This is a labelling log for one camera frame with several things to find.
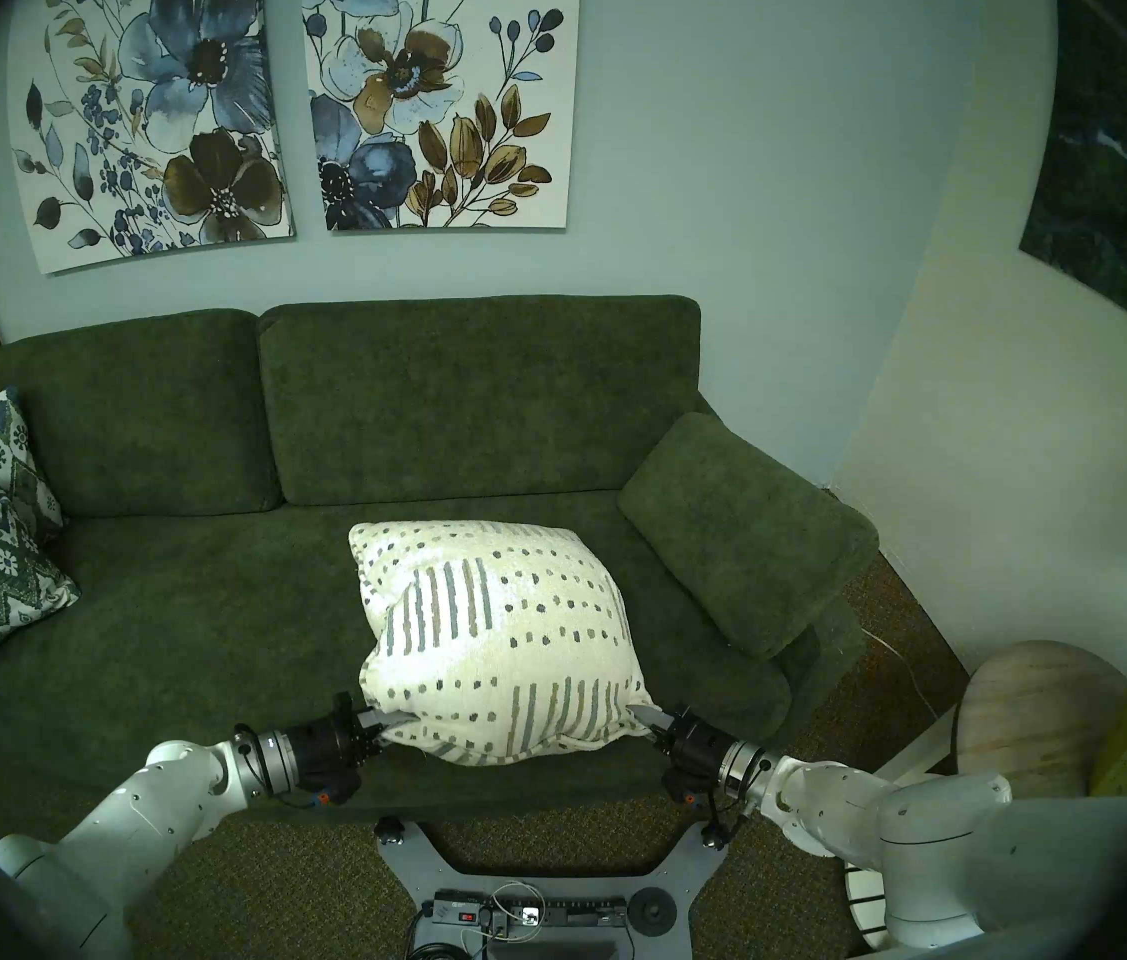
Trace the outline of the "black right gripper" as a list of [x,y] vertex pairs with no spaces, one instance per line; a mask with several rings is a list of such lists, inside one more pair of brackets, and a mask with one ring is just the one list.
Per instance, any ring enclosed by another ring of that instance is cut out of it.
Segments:
[[719,789],[721,768],[737,740],[710,725],[690,708],[663,711],[629,705],[635,721],[653,734],[653,743],[668,759],[662,785],[675,805],[707,805]]

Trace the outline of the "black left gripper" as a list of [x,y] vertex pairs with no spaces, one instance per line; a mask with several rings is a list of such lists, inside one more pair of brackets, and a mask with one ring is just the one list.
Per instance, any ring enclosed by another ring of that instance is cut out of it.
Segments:
[[310,795],[310,807],[346,805],[362,784],[360,768],[383,750],[381,734],[406,726],[405,711],[355,706],[349,692],[337,692],[332,710],[285,727],[289,790]]

